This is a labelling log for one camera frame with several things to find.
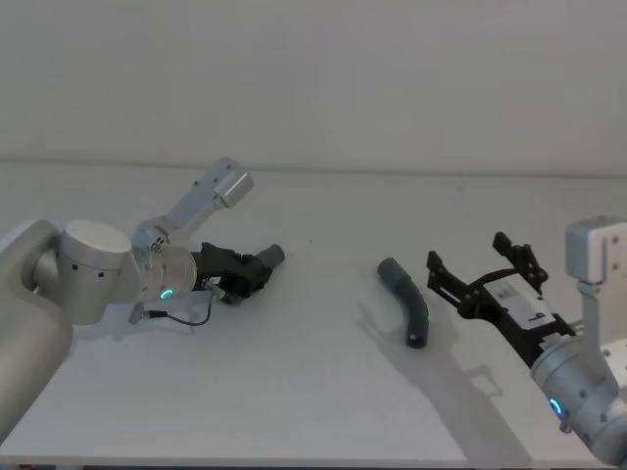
white wall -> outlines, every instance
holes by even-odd
[[[5,0],[0,156],[627,174],[624,0]]]

white tabletop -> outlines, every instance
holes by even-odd
[[[201,169],[0,164],[0,232],[77,217],[131,234]],[[546,298],[580,315],[564,274],[566,225],[625,215],[624,180],[254,173],[197,241],[288,259],[208,325],[133,326],[129,306],[75,330],[69,358],[0,447],[3,462],[178,465],[599,466],[557,428],[528,369],[492,326],[424,290],[429,345],[404,345],[400,306],[376,265],[395,257],[424,285],[426,255],[473,280],[506,261],[504,230],[549,272]],[[202,298],[193,299],[203,313]]]

green led light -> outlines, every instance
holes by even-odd
[[[163,292],[161,292],[160,297],[162,299],[167,299],[168,297],[172,297],[172,294],[174,294],[174,291],[172,289],[165,289]]]

black cable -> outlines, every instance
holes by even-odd
[[[187,325],[187,326],[203,326],[205,323],[207,323],[209,321],[209,319],[212,316],[212,303],[209,302],[207,304],[207,316],[205,317],[204,320],[202,321],[187,321],[187,320],[182,320],[176,316],[172,316],[169,313],[167,313],[164,310],[148,310],[148,314],[150,316],[150,318],[169,318],[172,321],[175,321],[176,323],[180,323],[181,325]]]

robotic arm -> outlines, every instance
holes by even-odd
[[[129,321],[136,323],[170,317],[145,312],[145,302],[210,290],[210,307],[214,299],[236,304],[264,287],[284,261],[278,246],[256,256],[208,243],[199,252],[184,247],[213,212],[232,208],[253,184],[241,165],[221,159],[130,240],[95,220],[72,220],[63,232],[30,221],[0,240],[0,444],[67,356],[73,324],[97,323],[108,304],[135,303]]]
[[[548,279],[528,245],[513,246],[504,233],[494,248],[512,264],[464,284],[435,252],[429,253],[428,287],[455,306],[463,318],[480,318],[497,327],[547,396],[562,432],[574,431],[601,462],[627,463],[627,406],[620,397],[616,368],[601,345],[602,310],[620,311],[627,278],[627,222],[596,217],[571,224],[566,231],[566,271],[579,279],[583,295],[583,336],[575,324],[550,314],[542,298]],[[624,350],[624,341],[620,347]],[[614,351],[619,357],[624,352]]]

